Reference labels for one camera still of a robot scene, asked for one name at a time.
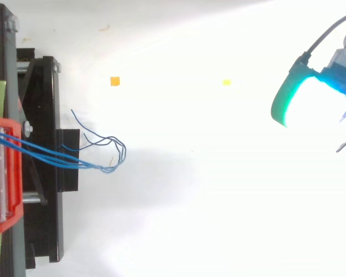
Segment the red plastic part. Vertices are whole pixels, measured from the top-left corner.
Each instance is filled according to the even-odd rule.
[[[21,138],[21,125],[11,119],[0,118],[0,127],[6,129],[6,134]],[[21,143],[8,139],[11,143],[21,146]],[[7,154],[7,220],[0,223],[0,233],[6,231],[23,216],[22,201],[22,155],[11,148],[6,149]]]

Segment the orange particle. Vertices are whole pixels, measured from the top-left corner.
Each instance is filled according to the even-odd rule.
[[[110,84],[112,86],[120,85],[121,79],[119,77],[110,77]]]

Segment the wire bundle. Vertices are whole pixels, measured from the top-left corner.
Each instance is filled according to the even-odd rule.
[[[29,142],[27,142],[25,140],[20,140],[19,138],[10,136],[8,134],[3,134],[3,133],[0,133],[0,144],[4,145],[6,147],[12,148],[12,149],[14,149],[16,151],[19,151],[19,152],[21,152],[23,154],[30,155],[33,158],[35,158],[37,160],[41,160],[42,162],[45,162],[45,163],[50,164],[52,166],[60,167],[60,168],[63,168],[63,169],[98,169],[101,172],[107,173],[107,174],[114,172],[118,168],[118,166],[120,166],[126,159],[127,148],[124,145],[124,143],[122,143],[116,137],[112,137],[112,136],[110,136],[110,137],[103,137],[103,136],[100,136],[99,134],[95,133],[94,131],[91,131],[90,129],[86,128],[78,120],[78,118],[76,117],[76,115],[73,112],[73,110],[72,110],[72,113],[73,113],[75,119],[77,120],[77,122],[85,130],[95,134],[97,137],[100,137],[102,139],[97,141],[97,142],[95,142],[95,143],[93,143],[93,142],[91,142],[87,138],[86,135],[84,135],[85,138],[87,139],[87,141],[90,143],[86,147],[82,147],[80,149],[71,149],[71,148],[68,148],[65,145],[62,145],[62,146],[64,148],[68,149],[69,151],[80,151],[80,150],[86,149],[86,148],[88,148],[90,146],[93,146],[93,145],[106,146],[106,145],[109,145],[111,142],[113,142],[115,144],[115,147],[118,150],[118,153],[119,153],[118,163],[115,166],[108,166],[108,167],[98,166],[96,164],[89,163],[89,162],[86,162],[84,160],[77,159],[77,158],[75,158],[73,156],[70,156],[70,155],[67,155],[67,154],[63,154],[63,153],[60,153],[60,152],[56,152],[56,151],[52,151],[50,149],[41,147],[41,146],[33,144],[33,143],[29,143]],[[31,148],[40,150],[42,152],[45,152],[45,153],[53,155],[53,156],[48,156],[48,155],[44,155],[44,154],[40,154],[40,153],[37,153],[37,152],[32,152],[32,151],[26,150],[26,149],[24,149],[22,147],[19,147],[18,145],[16,145],[15,143],[11,142],[10,140],[20,142],[20,143],[22,143],[24,145],[27,145],[27,146],[31,147]],[[66,160],[63,160],[63,159],[60,159],[60,158],[57,158],[57,157],[62,157],[62,158],[65,158],[67,160],[70,160],[70,161],[66,161]]]

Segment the bolt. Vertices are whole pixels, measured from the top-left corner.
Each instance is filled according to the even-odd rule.
[[[28,121],[25,121],[23,124],[23,132],[25,137],[29,137],[33,132],[33,127],[29,124]]]
[[[17,33],[19,29],[19,21],[16,16],[9,16],[5,21],[5,29],[11,33]]]
[[[55,73],[62,73],[62,65],[59,62],[54,63],[54,72]]]

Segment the black bracket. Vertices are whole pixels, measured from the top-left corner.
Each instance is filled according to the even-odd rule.
[[[27,71],[18,73],[22,110],[33,127],[27,140],[78,158],[78,152],[65,152],[61,146],[78,148],[80,130],[60,128],[57,61],[54,57],[35,58],[34,49],[17,49],[17,60],[29,61]],[[23,191],[36,190],[41,199],[40,203],[24,204],[26,267],[30,269],[35,267],[35,257],[48,256],[51,263],[63,257],[62,192],[78,190],[78,170],[23,159]]]

